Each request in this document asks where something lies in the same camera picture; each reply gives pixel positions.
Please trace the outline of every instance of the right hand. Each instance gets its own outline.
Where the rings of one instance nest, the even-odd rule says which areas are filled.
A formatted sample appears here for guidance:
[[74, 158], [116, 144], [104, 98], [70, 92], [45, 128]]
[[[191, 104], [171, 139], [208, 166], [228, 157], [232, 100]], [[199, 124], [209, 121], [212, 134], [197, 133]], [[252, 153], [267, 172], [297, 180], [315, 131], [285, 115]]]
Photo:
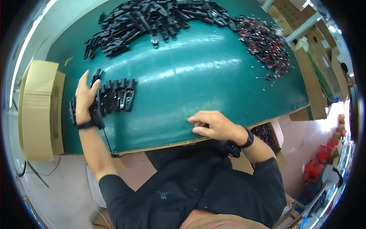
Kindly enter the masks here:
[[248, 133], [240, 125], [236, 125], [219, 111], [199, 111], [188, 119], [194, 124], [193, 133], [216, 140], [231, 140], [237, 145], [244, 145]]

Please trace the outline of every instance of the black shirt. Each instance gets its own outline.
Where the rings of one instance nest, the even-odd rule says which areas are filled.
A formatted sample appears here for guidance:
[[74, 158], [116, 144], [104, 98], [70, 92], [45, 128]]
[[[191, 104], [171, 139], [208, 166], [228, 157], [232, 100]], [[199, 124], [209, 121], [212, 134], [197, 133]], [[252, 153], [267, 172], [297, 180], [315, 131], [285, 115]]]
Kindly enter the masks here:
[[238, 215], [272, 228], [286, 206], [276, 160], [257, 163], [253, 175], [223, 160], [210, 154], [177, 158], [136, 192], [119, 176], [102, 177], [99, 187], [114, 228], [178, 229], [193, 209]]

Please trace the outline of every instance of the wire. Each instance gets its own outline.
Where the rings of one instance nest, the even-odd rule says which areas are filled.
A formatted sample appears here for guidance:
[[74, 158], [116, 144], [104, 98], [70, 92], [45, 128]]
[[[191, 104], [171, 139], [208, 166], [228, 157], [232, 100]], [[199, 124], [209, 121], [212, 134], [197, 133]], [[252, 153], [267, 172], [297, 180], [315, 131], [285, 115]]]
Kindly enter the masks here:
[[100, 211], [98, 211], [98, 209], [95, 209], [95, 210], [97, 210], [97, 212], [104, 218], [105, 223], [108, 225], [109, 229], [111, 229], [111, 227], [109, 226], [109, 224], [108, 224], [107, 220], [105, 219], [104, 215], [102, 213], [100, 213]]
[[109, 141], [108, 141], [108, 138], [107, 138], [107, 135], [106, 135], [106, 133], [105, 133], [104, 128], [103, 128], [103, 132], [104, 132], [105, 139], [107, 139], [107, 143], [108, 143], [108, 146], [109, 146], [109, 150], [111, 151], [111, 155], [112, 155], [112, 157], [113, 157], [112, 148], [111, 148], [111, 145], [109, 144]]
[[15, 107], [16, 111], [18, 111], [18, 107], [15, 104], [14, 98], [11, 98], [11, 99], [13, 100], [13, 104], [14, 104], [14, 107]]
[[56, 167], [49, 174], [42, 174], [42, 173], [38, 173], [38, 174], [40, 174], [42, 176], [45, 176], [45, 177], [48, 177], [49, 175], [51, 175], [57, 169], [57, 167], [59, 166], [60, 162], [61, 162], [61, 157], [59, 157], [59, 159], [57, 160], [57, 163], [56, 164], [53, 162], [56, 165]]
[[114, 153], [114, 151], [112, 152], [112, 148], [111, 148], [111, 145], [109, 144], [109, 141], [108, 141], [108, 138], [107, 138], [107, 135], [106, 135], [106, 133], [105, 133], [104, 128], [103, 128], [103, 132], [104, 132], [105, 139], [107, 140], [107, 143], [108, 143], [108, 146], [109, 146], [109, 150], [110, 150], [110, 152], [111, 152], [111, 157], [113, 157], [113, 158], [120, 158], [120, 157], [123, 157], [123, 156], [126, 156], [126, 155], [133, 154], [133, 153], [123, 154], [123, 155], [121, 155], [121, 156], [114, 155], [114, 154], [113, 154], [113, 153]]
[[26, 167], [26, 165], [27, 165], [27, 161], [26, 160], [24, 160], [24, 169], [23, 169], [23, 172], [22, 172], [22, 174], [16, 174], [18, 177], [22, 177], [24, 174], [25, 174], [25, 167]]

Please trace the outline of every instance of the white cable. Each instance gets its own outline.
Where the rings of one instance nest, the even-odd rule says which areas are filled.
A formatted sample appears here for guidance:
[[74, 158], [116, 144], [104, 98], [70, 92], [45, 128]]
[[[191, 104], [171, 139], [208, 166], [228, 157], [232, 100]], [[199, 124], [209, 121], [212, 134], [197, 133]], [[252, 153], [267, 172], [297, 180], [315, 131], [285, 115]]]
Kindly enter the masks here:
[[98, 212], [98, 213], [103, 217], [103, 219], [105, 220], [105, 223], [108, 225], [109, 229], [112, 229], [112, 228], [109, 226], [109, 224], [108, 224], [107, 220], [105, 219], [104, 215], [102, 215], [102, 213], [100, 213], [100, 211], [98, 211], [98, 209], [95, 209], [95, 210], [97, 210], [97, 212]]

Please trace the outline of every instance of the wrist strap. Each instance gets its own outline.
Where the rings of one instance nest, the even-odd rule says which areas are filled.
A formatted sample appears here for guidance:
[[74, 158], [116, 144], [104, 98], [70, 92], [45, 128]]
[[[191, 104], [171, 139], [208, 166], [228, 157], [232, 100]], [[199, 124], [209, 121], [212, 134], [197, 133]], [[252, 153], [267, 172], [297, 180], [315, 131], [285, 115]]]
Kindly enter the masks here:
[[247, 128], [245, 128], [245, 130], [248, 132], [248, 140], [247, 140], [247, 143], [245, 143], [244, 145], [239, 145], [238, 146], [240, 149], [245, 149], [245, 148], [251, 146], [253, 144], [253, 141], [254, 141], [253, 133], [250, 132], [250, 130], [248, 130]]
[[84, 122], [80, 125], [77, 125], [77, 128], [79, 130], [86, 130], [86, 129], [89, 129], [89, 128], [92, 128], [92, 127], [95, 127], [95, 122], [92, 121], [92, 120]]

